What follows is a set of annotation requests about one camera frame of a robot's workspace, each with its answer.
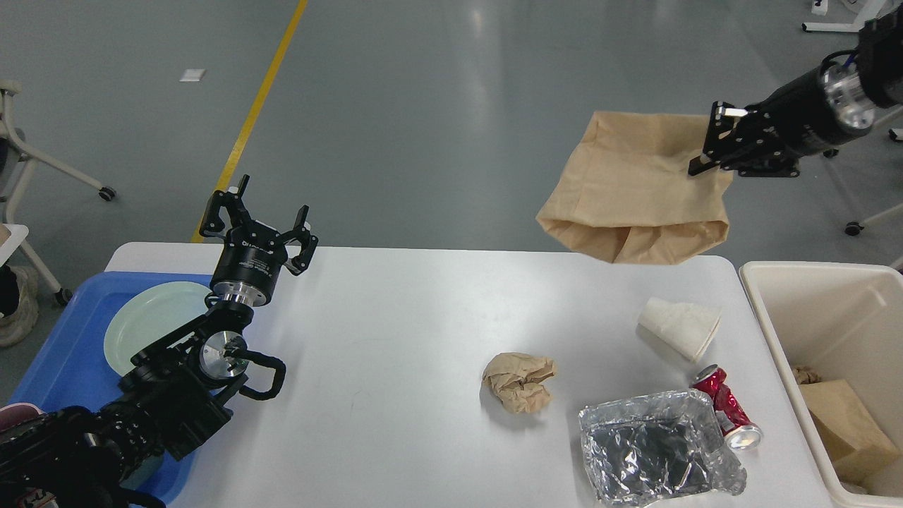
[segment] table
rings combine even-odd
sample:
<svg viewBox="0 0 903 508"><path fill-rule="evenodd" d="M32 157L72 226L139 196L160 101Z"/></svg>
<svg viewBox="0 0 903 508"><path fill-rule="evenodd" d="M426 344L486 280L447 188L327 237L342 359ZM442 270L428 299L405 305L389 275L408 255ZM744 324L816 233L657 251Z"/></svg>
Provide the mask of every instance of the table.
<svg viewBox="0 0 903 508"><path fill-rule="evenodd" d="M22 241L28 236L28 226L22 224L4 224L9 229L9 238L0 244L0 265L4 264L16 249L22 245Z"/></svg>
<svg viewBox="0 0 903 508"><path fill-rule="evenodd" d="M211 273L219 245L130 243L107 270ZM690 364L638 334L651 296L722 308ZM575 253L321 247L246 329L289 367L268 402L200 449L173 508L202 506L597 506L576 413L681 389L709 363L765 438L739 452L737 497L684 506L831 506L734 267L701 256L675 267L609 265ZM497 353L554 358L543 411L507 414L480 375ZM269 375L250 372L250 384Z"/></svg>

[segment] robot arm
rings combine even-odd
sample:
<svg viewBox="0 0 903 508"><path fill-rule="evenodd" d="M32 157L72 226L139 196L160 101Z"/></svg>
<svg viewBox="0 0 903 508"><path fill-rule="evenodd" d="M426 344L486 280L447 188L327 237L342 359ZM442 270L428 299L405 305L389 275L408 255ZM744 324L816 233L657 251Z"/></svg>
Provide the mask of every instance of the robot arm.
<svg viewBox="0 0 903 508"><path fill-rule="evenodd" d="M843 62L834 59L847 56ZM799 176L799 158L865 136L875 109L903 104L903 7L869 21L859 45L745 108L712 104L697 175L716 166L740 176Z"/></svg>
<svg viewBox="0 0 903 508"><path fill-rule="evenodd" d="M279 393L285 364L248 350L242 333L253 307L272 298L281 267L298 275L310 265L317 237L304 223L306 205L286 233L251 219L241 202L247 180L236 192L213 193L204 216L200 233L225 242L209 310L133 356L135 368L118 383L122 396L100 411L68 407L0 432L0 506L41 488L62 508L163 507L120 484L151 456L165 450L181 460L204 444L232 418L225 404L234 395L268 400ZM225 234L222 208L231 222ZM296 240L302 252L289 259L285 245ZM246 386L249 363L274 371L268 390Z"/></svg>

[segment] caster wheel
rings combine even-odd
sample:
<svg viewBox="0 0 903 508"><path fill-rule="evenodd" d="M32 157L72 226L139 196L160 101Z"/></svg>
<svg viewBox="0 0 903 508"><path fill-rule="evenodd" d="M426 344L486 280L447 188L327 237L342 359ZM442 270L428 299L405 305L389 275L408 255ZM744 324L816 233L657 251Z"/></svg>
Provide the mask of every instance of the caster wheel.
<svg viewBox="0 0 903 508"><path fill-rule="evenodd" d="M864 229L865 226L861 226L858 222L847 222L847 227L843 230L843 232L850 236L856 236L860 233L860 231Z"/></svg>
<svg viewBox="0 0 903 508"><path fill-rule="evenodd" d="M98 196L104 201L113 201L113 198L116 197L116 191L113 190L113 187L104 187L100 189Z"/></svg>
<svg viewBox="0 0 903 508"><path fill-rule="evenodd" d="M53 296L56 298L57 303L60 304L60 306L66 306L72 299L72 292L65 287L62 287L59 291L54 293Z"/></svg>

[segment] white trash bin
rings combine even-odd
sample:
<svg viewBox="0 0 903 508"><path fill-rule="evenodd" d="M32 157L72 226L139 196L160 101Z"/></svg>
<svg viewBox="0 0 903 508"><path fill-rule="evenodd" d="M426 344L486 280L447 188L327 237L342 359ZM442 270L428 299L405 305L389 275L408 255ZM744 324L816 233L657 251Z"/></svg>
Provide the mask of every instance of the white trash bin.
<svg viewBox="0 0 903 508"><path fill-rule="evenodd" d="M740 279L832 498L903 508L903 458L866 479L870 495L841 486L790 368L809 365L827 381L847 380L903 448L903 276L872 265L754 261Z"/></svg>

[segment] brown paper bag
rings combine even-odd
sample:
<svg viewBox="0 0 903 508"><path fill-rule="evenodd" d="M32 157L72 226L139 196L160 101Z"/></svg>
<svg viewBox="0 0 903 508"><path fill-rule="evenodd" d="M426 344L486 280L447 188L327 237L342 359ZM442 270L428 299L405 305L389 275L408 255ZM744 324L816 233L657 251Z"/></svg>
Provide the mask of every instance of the brown paper bag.
<svg viewBox="0 0 903 508"><path fill-rule="evenodd" d="M900 457L847 381L800 385L837 477L858 484Z"/></svg>
<svg viewBox="0 0 903 508"><path fill-rule="evenodd" d="M728 236L733 174L687 175L709 119L596 111L536 220L564 246L610 263L674 265Z"/></svg>

